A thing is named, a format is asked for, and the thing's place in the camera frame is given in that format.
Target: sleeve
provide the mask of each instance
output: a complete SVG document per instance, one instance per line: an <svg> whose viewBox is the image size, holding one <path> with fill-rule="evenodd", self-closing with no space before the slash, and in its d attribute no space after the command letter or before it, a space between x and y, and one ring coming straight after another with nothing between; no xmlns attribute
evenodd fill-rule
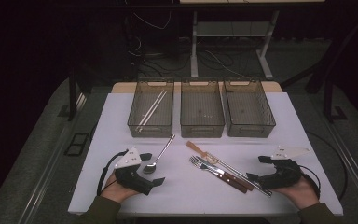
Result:
<svg viewBox="0 0 358 224"><path fill-rule="evenodd" d="M82 214L74 224L113 224L120 208L120 203L96 196L89 210Z"/></svg>
<svg viewBox="0 0 358 224"><path fill-rule="evenodd" d="M335 217L325 203L316 203L298 212L303 224L343 224L342 220Z"/></svg>

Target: utensil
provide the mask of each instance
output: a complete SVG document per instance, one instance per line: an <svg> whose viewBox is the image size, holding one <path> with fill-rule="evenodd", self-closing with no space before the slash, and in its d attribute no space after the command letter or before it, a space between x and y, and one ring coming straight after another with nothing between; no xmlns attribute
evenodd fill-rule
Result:
<svg viewBox="0 0 358 224"><path fill-rule="evenodd" d="M159 153L158 157L156 158L156 160L151 163L148 164L144 167L144 174L153 174L156 171L156 164L157 161L159 160L159 158L161 158L162 153L164 153L164 151L167 149L167 147L170 145L170 143L172 142L173 138L175 137L175 134L171 135L170 140L168 141L167 145L165 145L164 149L162 149L162 151Z"/></svg>
<svg viewBox="0 0 358 224"><path fill-rule="evenodd" d="M214 155L212 155L211 153L207 152L208 154L208 158L211 158L211 160L216 161L217 163L219 163L220 165L222 165L223 167L225 167L226 169L228 169L229 171L231 171L232 173L234 173L235 175L237 175L240 179L248 182L249 184L253 185L256 189L258 189L260 192L264 193L266 196L271 197L272 195L272 191L269 189L263 189L261 188L261 186L254 181L251 181L246 175L244 175L243 173L239 172L238 170L234 169L233 167L231 167L230 165L228 165L227 163L221 161L220 159L218 159L217 157L215 157Z"/></svg>
<svg viewBox="0 0 358 224"><path fill-rule="evenodd" d="M272 195L272 191L268 190L268 189L263 189L261 188L261 186L254 181L251 181L246 175L242 174L241 172L239 172L238 170L234 169L233 167L231 167L230 165L228 165L227 163L221 161L220 159L218 159L217 157L215 157L214 155L212 155L209 152L204 152L202 151L199 147L197 147L194 143L188 141L186 143L186 145L188 147L190 147L191 149L193 149L194 151L196 151L197 153L199 153L201 155L202 158L206 158L206 160L210 163L210 164L216 164L219 163L220 165L222 165L223 167L225 167L226 169L228 169L230 172L234 173L235 175L238 176L238 178L240 178L243 181L248 182L249 184L251 184L252 186L254 186L257 190L259 190L260 192L262 192L263 194L265 194L268 197L271 197Z"/></svg>
<svg viewBox="0 0 358 224"><path fill-rule="evenodd" d="M244 185L242 185L241 183L238 182L238 179L232 178L233 177L232 175L228 175L227 173L219 174L218 171L215 171L215 170L209 168L207 165L205 165L201 161L199 161L196 157L190 157L190 161L197 168L204 170L204 171L208 171L211 174L214 174L215 176L217 176L217 178L223 180L225 183L227 183L230 186L234 187L235 189L241 191L242 193L246 193L248 191L248 189Z"/></svg>
<svg viewBox="0 0 358 224"><path fill-rule="evenodd" d="M138 133L140 133L142 131L142 129L143 129L142 127L145 126L146 123L149 121L150 117L152 117L153 113L157 109L159 103L161 103L165 94L167 94L167 92L165 90L162 90L161 93L159 94L159 96L157 97L157 99L155 100L155 102L150 106L149 110L147 110L144 118L141 120L138 127L136 127L136 129L135 129Z"/></svg>
<svg viewBox="0 0 358 224"><path fill-rule="evenodd" d="M243 185L244 187L246 187L248 190L252 191L254 189L254 186L251 185L250 183L243 181L239 178L237 178L235 175L232 175L229 172L226 172L220 168L218 168L217 166L210 164L208 161L204 160L201 157L197 157L197 159L202 162L204 165L208 166L208 168L210 168L211 170L215 170L217 173L221 174L221 175L228 175L230 176L230 178L236 180L239 184Z"/></svg>

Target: dark background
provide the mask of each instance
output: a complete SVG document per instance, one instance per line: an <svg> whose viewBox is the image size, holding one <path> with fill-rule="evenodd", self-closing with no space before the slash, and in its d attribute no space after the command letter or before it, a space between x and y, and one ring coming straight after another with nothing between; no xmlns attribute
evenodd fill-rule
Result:
<svg viewBox="0 0 358 224"><path fill-rule="evenodd" d="M121 33L126 15L128 12L117 11L62 15L46 0L0 0L0 186L49 97L68 78L70 67L82 74L76 77L82 91L97 83L133 78L126 53L128 34ZM174 39L191 35L191 15L175 13L170 31L157 37L147 29L141 31L145 37L151 35L150 40L163 40L160 43L171 46L167 53L174 55ZM248 15L255 15L256 20L259 14L251 11ZM203 17L231 20L235 16ZM322 7L282 9L274 37L342 40L357 21L358 1L326 0ZM139 27L132 29L140 32ZM114 70L123 75L113 75ZM358 33L332 74L358 108Z"/></svg>

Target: plastic storage bin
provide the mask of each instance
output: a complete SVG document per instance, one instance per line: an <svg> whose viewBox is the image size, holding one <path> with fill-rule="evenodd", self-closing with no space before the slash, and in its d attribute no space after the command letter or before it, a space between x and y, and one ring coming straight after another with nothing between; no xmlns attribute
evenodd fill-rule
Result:
<svg viewBox="0 0 358 224"><path fill-rule="evenodd" d="M225 118L217 78L182 78L180 123L184 138L222 136Z"/></svg>
<svg viewBox="0 0 358 224"><path fill-rule="evenodd" d="M174 79L139 78L128 126L132 137L170 137Z"/></svg>
<svg viewBox="0 0 358 224"><path fill-rule="evenodd" d="M225 77L223 104L230 137L267 138L276 125L258 77Z"/></svg>

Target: metal handle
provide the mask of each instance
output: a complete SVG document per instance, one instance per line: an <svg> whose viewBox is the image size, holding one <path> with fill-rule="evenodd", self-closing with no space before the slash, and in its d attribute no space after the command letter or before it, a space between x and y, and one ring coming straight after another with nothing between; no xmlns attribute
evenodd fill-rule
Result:
<svg viewBox="0 0 358 224"><path fill-rule="evenodd" d="M165 149L167 149L167 147L170 145L170 143L172 142L173 138L175 137L175 134L172 134L171 135L171 138L170 140L168 141L167 145L165 145L165 148L162 149L162 151L159 153L158 157L156 158L156 161L157 162L159 160L159 158L162 156L162 153L164 153Z"/></svg>

